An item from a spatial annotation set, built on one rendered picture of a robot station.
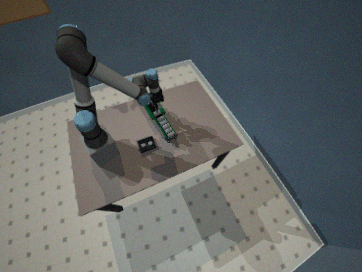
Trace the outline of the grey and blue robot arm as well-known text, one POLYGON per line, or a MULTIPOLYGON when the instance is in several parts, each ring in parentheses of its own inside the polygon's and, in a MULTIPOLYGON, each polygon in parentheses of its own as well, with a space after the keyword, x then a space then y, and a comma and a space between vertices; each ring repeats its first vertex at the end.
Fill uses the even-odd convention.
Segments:
POLYGON ((74 124, 89 148, 100 148, 107 142, 108 136, 96 123, 96 103, 90 92, 88 76, 136 99, 140 106, 147 106, 155 97, 151 93, 160 90, 158 72, 148 69, 144 75, 126 79, 98 62, 97 58, 87 51, 86 36, 79 27, 64 24, 57 32, 55 51, 68 67, 75 94, 77 114, 74 116, 74 124), (149 86, 151 93, 148 94, 145 86, 149 86))

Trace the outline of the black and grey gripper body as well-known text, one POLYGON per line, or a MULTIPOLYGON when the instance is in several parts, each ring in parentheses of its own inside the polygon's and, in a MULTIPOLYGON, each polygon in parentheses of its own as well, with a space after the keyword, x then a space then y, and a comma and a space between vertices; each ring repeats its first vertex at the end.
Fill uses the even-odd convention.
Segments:
MULTIPOLYGON (((159 86, 160 87, 160 86, 159 86)), ((153 104, 163 102, 164 96, 162 94, 162 88, 160 87, 160 90, 157 93, 151 93, 152 95, 155 95, 155 97, 151 100, 153 104)))

